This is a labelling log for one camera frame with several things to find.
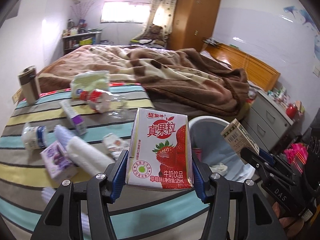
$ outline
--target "gray drawer cabinet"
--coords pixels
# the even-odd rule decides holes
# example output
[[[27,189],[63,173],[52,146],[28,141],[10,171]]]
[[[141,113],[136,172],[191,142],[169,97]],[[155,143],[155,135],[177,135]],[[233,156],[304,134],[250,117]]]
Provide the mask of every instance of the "gray drawer cabinet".
[[[242,125],[261,149],[270,151],[293,121],[272,98],[259,91]]]

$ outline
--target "power outlet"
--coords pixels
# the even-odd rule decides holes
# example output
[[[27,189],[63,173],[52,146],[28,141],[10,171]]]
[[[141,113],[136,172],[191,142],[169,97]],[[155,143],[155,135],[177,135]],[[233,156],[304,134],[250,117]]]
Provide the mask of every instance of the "power outlet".
[[[313,74],[315,74],[317,77],[320,77],[320,66],[314,66],[312,72],[313,72]]]
[[[21,93],[22,90],[19,88],[19,90],[12,96],[12,101],[14,104],[19,100]]]

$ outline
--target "teddy bear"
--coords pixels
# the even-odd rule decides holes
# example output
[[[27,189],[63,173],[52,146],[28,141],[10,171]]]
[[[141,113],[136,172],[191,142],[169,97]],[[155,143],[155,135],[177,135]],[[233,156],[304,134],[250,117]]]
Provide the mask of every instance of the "teddy bear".
[[[149,30],[143,35],[142,40],[153,40],[154,44],[164,46],[165,42],[162,35],[163,28],[158,25],[151,25]]]

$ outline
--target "red container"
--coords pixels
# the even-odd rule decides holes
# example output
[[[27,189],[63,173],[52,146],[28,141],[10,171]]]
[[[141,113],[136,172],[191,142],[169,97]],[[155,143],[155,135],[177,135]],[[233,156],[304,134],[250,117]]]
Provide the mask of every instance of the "red container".
[[[291,120],[295,117],[297,112],[298,112],[298,108],[296,107],[295,104],[289,104],[287,110],[285,111],[285,113],[287,114],[287,116],[289,116]]]

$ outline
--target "blue patterned curtain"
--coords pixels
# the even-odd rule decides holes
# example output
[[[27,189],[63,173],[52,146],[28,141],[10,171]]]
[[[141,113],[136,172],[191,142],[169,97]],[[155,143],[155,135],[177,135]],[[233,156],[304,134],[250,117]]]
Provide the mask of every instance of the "blue patterned curtain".
[[[173,14],[176,3],[177,0],[151,0],[150,15],[141,35],[143,35],[152,24],[162,26],[164,35],[170,34],[172,32]]]

